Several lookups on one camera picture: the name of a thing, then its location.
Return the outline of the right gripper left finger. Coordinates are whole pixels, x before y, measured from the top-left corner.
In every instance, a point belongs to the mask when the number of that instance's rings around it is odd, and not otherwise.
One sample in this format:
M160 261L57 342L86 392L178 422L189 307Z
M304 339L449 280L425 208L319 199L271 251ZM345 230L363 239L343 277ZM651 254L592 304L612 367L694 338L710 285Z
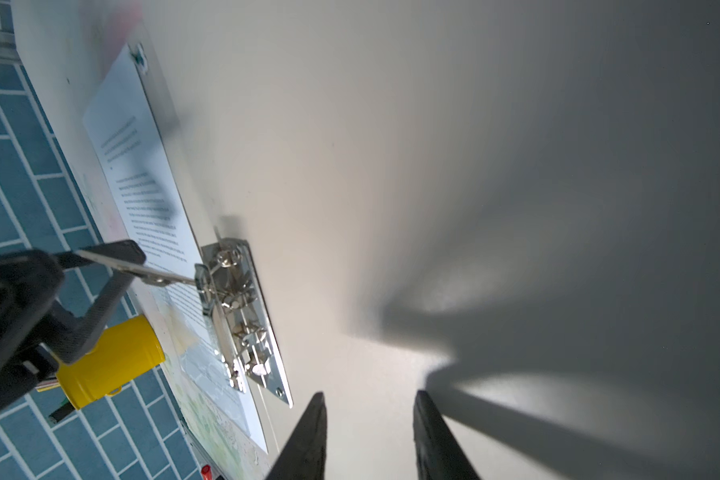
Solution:
M323 480L327 457L327 407L315 393L272 466L267 480Z

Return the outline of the printed text paper sheet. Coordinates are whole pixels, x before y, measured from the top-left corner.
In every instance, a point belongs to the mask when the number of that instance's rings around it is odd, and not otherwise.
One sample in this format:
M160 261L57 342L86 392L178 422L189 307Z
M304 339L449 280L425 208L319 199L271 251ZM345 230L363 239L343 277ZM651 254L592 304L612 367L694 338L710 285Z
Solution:
M193 279L201 254L184 210L136 60L123 47L83 116L117 210L148 267ZM266 446L252 394L234 388L194 282L152 290L177 363L256 446Z

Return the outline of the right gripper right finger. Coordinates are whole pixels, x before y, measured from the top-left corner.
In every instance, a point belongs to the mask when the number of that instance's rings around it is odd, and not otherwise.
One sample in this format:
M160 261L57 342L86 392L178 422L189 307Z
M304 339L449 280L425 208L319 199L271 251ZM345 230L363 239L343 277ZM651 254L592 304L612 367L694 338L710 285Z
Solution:
M431 396L416 393L413 431L419 479L479 479Z

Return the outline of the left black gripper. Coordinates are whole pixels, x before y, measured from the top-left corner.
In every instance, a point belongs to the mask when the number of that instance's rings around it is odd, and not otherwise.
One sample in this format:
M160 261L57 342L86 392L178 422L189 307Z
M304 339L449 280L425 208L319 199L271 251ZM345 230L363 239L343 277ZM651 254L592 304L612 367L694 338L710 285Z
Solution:
M114 268L85 314L75 317L55 299L65 278L63 270L103 265L103 260L91 260L84 254L139 266L146 261L145 253L133 240L53 256L40 250L0 255L0 412L33 390L56 365L49 356L35 359L39 341L32 338L33 330L49 311L50 350L64 364L73 364L96 345L135 279L133 274Z

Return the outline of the beige cardboard folder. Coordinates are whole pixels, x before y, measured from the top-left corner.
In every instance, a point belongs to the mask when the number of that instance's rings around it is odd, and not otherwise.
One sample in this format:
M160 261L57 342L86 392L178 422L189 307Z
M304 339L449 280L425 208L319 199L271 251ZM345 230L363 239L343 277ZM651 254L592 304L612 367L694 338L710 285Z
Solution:
M720 479L720 1L17 1L83 114L125 44L197 240L246 239L330 479L412 479L426 390L485 479Z

